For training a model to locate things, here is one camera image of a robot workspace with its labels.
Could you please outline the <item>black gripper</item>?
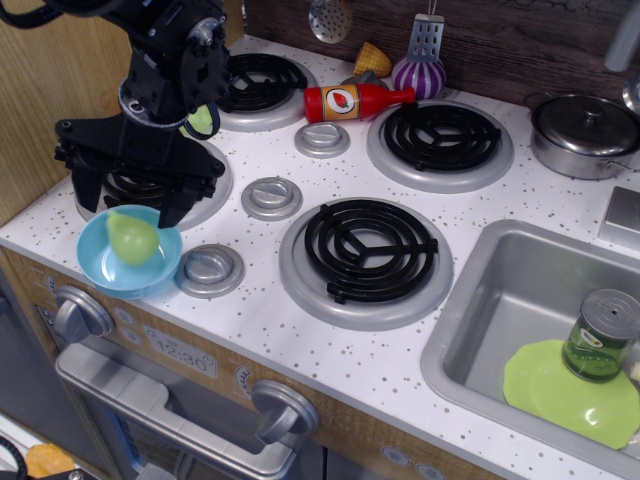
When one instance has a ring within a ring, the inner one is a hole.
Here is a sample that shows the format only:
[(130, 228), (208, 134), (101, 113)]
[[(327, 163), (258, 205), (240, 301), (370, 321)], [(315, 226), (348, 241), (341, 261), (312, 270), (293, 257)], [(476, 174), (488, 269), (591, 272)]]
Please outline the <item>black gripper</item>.
[(164, 188), (157, 226), (176, 227), (215, 190), (223, 165), (179, 130), (141, 126), (123, 114), (56, 123), (55, 157), (71, 170), (76, 200), (96, 212), (103, 179), (117, 174)]

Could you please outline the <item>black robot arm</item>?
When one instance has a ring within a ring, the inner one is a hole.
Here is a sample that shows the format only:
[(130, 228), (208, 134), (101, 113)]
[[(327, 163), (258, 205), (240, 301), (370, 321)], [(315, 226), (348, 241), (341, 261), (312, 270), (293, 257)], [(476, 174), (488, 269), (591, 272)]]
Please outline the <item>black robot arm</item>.
[(25, 13), (1, 12), (18, 29), (43, 26), (63, 14), (101, 17), (124, 30), (132, 48), (119, 87), (119, 114), (60, 120), (55, 157), (72, 172), (78, 203), (97, 210), (109, 174), (164, 190), (158, 225), (176, 226), (195, 203), (211, 197), (225, 171), (220, 160), (184, 137), (190, 115), (228, 92), (231, 75), (218, 1), (47, 1)]

